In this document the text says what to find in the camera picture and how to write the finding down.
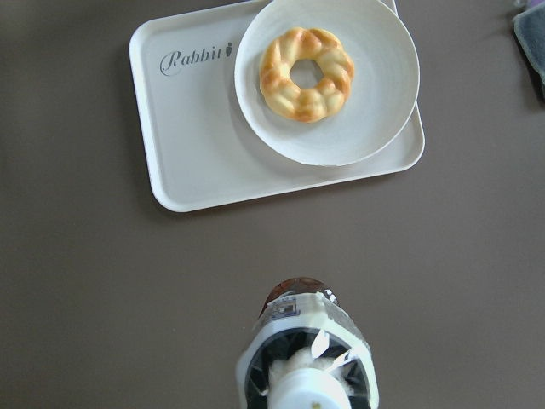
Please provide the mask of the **tea bottle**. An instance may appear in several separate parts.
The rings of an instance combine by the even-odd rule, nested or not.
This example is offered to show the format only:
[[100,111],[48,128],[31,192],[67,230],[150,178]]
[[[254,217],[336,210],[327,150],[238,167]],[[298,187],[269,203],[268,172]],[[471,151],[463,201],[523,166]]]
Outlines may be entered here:
[[269,293],[236,365],[242,408],[377,408],[369,344],[336,295],[311,278]]

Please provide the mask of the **white round plate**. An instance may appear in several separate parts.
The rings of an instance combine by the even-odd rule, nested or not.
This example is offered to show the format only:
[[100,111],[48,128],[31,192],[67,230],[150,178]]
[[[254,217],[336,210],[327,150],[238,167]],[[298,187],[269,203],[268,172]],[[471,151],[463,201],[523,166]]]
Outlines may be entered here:
[[[315,123],[279,116],[260,91],[263,52],[293,27],[331,32],[354,63],[347,102]],[[384,3],[273,1],[251,21],[238,46],[234,79],[247,123],[271,149],[301,164],[341,166],[379,152],[404,128],[416,105],[420,67],[407,28]]]

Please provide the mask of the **white serving tray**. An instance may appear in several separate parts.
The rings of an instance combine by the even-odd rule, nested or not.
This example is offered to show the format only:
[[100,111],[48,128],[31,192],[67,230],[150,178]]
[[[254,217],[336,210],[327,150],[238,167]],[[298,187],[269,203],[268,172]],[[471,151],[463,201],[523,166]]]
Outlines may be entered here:
[[301,164],[250,128],[235,90],[238,46],[273,1],[245,1],[149,20],[129,58],[152,192],[188,212],[409,169],[425,138],[415,105],[382,150],[341,166]]

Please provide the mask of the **grey folded cloth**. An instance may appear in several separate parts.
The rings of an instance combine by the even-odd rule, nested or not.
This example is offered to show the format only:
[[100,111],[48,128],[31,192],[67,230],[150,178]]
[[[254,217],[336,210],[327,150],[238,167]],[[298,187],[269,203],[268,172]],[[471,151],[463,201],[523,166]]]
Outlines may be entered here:
[[544,100],[544,0],[514,1],[519,12],[513,17],[513,31],[525,54]]

